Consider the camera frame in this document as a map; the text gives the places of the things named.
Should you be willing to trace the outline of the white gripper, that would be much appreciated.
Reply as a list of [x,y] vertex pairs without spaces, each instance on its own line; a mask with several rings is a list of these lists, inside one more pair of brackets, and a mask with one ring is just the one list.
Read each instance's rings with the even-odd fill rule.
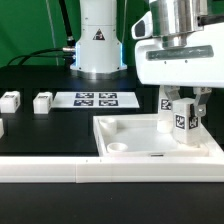
[[224,14],[158,20],[147,12],[131,32],[141,83],[174,85],[164,87],[171,102],[180,99],[179,86],[194,87],[194,114],[205,116],[210,87],[224,87]]

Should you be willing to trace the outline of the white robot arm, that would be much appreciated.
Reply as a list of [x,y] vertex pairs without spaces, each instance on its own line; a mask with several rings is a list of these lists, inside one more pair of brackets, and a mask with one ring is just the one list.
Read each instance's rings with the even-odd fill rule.
[[[99,79],[124,69],[116,37],[116,0],[81,0],[82,34],[71,69]],[[224,88],[224,14],[207,0],[149,0],[131,29],[135,63],[147,85]]]

